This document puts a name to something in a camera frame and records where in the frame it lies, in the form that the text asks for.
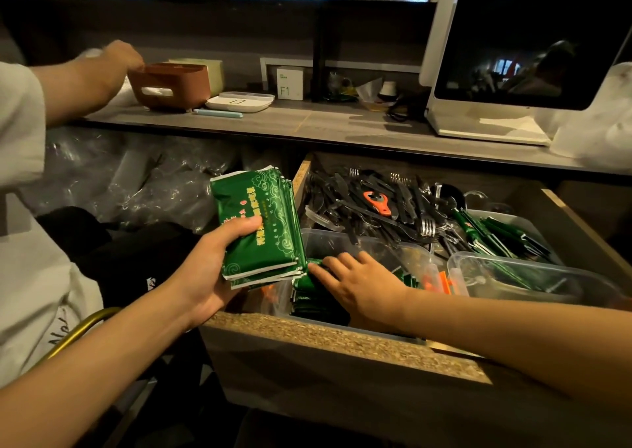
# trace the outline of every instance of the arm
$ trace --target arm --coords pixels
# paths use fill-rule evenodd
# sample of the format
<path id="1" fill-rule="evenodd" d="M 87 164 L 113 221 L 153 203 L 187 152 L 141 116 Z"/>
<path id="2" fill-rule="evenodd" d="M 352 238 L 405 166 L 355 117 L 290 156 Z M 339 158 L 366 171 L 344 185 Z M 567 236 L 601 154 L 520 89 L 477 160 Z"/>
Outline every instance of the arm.
<path id="1" fill-rule="evenodd" d="M 219 276 L 225 247 L 259 225 L 235 219 L 205 235 L 167 282 L 1 389 L 0 446 L 73 445 L 173 340 L 235 295 Z"/>
<path id="2" fill-rule="evenodd" d="M 447 296 L 405 286 L 366 252 L 310 271 L 347 309 L 478 353 L 551 387 L 632 414 L 632 313 L 578 305 Z"/>
<path id="3" fill-rule="evenodd" d="M 132 46 L 115 40 L 94 58 L 31 67 L 42 86 L 46 125 L 59 125 L 103 108 L 121 89 L 127 71 L 143 64 Z"/>

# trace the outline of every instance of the shelf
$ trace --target shelf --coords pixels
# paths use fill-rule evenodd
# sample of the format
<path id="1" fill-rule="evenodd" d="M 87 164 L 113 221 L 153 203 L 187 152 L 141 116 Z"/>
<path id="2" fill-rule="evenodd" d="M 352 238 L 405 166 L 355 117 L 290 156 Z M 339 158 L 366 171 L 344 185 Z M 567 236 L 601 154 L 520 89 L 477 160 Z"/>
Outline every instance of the shelf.
<path id="1" fill-rule="evenodd" d="M 381 150 L 462 161 L 520 165 L 523 169 L 562 171 L 560 179 L 603 180 L 620 176 L 628 185 L 632 176 L 600 167 L 589 167 L 578 159 L 557 156 L 547 148 L 501 142 L 439 137 L 426 123 L 397 123 L 381 112 L 370 112 L 356 104 L 314 104 L 275 101 L 273 106 L 242 119 L 195 114 L 163 114 L 145 108 L 117 109 L 93 114 L 80 125 L 120 125 L 122 130 L 161 133 L 168 130 L 193 133 L 240 134 L 274 137 Z"/>

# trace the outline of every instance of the small white box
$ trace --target small white box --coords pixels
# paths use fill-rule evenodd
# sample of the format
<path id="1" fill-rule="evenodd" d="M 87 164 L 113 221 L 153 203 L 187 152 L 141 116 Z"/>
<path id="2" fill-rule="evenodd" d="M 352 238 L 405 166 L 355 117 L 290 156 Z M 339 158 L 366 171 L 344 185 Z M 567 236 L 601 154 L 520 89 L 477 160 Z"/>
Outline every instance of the small white box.
<path id="1" fill-rule="evenodd" d="M 277 91 L 279 99 L 292 101 L 303 100 L 304 68 L 279 67 L 277 68 Z"/>

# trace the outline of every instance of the white monitor stand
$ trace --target white monitor stand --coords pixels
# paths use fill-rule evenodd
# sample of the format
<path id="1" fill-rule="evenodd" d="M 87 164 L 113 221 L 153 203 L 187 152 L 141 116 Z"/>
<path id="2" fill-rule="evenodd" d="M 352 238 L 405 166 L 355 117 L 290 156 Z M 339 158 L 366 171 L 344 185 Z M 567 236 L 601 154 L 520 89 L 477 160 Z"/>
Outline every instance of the white monitor stand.
<path id="1" fill-rule="evenodd" d="M 447 137 L 473 138 L 529 145 L 550 145 L 551 140 L 533 120 L 531 108 L 479 102 L 448 101 L 434 97 L 434 85 L 446 48 L 457 0 L 438 0 L 419 84 L 432 87 L 426 118 Z"/>

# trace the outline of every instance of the brown plastic basket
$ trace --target brown plastic basket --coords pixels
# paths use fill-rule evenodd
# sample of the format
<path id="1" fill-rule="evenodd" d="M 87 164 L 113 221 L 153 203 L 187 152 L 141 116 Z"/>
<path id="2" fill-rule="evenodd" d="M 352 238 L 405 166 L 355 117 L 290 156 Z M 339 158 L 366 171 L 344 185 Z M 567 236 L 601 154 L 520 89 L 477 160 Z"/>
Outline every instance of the brown plastic basket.
<path id="1" fill-rule="evenodd" d="M 206 66 L 161 62 L 130 71 L 128 77 L 138 102 L 150 109 L 188 111 L 210 99 Z"/>

